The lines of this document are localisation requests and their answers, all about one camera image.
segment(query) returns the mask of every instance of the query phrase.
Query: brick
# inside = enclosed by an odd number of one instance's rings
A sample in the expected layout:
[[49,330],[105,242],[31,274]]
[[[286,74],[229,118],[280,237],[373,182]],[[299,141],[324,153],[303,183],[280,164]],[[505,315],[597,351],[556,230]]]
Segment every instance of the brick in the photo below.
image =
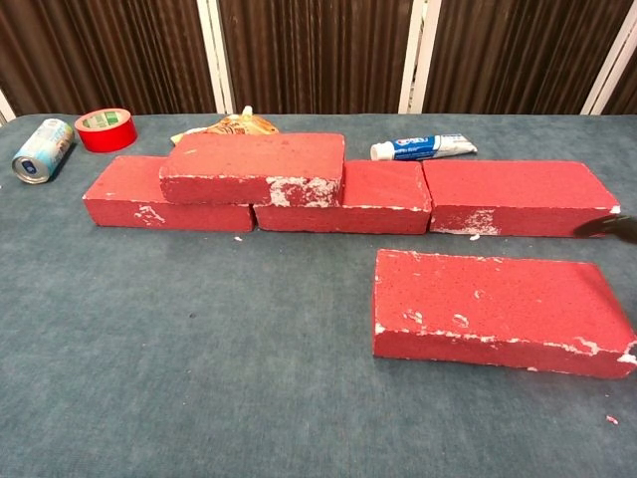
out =
[[637,337],[593,264],[380,250],[375,274],[377,357],[600,378],[637,367]]
[[571,237],[619,202],[581,162],[431,160],[430,230],[453,234]]
[[331,206],[340,201],[342,134],[186,135],[159,172],[173,203]]
[[99,226],[193,231],[247,232],[254,228],[250,206],[170,204],[159,189],[165,157],[118,156],[83,199]]
[[334,207],[255,206],[271,231],[424,234],[431,199],[419,163],[345,163],[343,199]]

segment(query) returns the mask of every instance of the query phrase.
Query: can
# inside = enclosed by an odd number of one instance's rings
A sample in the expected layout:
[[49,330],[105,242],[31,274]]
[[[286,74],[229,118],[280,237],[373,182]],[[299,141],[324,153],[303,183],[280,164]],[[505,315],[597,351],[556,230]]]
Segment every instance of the can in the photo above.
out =
[[13,156],[13,172],[29,184],[47,182],[69,150],[75,134],[61,119],[45,119]]

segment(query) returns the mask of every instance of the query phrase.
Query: red duct tape roll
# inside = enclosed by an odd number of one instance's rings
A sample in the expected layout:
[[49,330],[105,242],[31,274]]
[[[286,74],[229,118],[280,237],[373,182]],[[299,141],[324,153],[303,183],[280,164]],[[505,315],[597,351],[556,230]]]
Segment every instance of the red duct tape roll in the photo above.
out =
[[137,139],[130,112],[120,108],[88,113],[76,121],[76,130],[91,152],[117,151]]

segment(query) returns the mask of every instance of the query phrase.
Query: carpeted table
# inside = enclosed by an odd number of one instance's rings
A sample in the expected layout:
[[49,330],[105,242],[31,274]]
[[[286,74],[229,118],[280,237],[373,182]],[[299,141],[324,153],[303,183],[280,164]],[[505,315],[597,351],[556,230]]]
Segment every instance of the carpeted table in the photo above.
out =
[[[428,234],[99,228],[82,195],[114,154],[78,143],[54,181],[0,128],[0,476],[637,476],[637,374],[620,381],[374,359],[379,248],[594,261],[637,327],[637,248]],[[72,122],[75,117],[56,118]],[[137,117],[122,153],[218,117]],[[480,158],[581,159],[637,213],[637,118],[271,116],[381,140],[461,132]],[[606,421],[610,414],[619,425]]]

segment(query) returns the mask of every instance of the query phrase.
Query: brown curtain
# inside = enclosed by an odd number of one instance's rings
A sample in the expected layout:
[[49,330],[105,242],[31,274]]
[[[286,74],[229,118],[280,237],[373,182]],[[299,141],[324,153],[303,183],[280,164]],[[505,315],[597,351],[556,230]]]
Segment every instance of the brown curtain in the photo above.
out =
[[0,59],[17,115],[215,111],[196,0],[0,0]]
[[615,91],[604,108],[605,115],[637,115],[637,52],[626,65]]
[[579,114],[632,0],[444,0],[424,113]]
[[220,0],[235,108],[396,113],[411,0]]

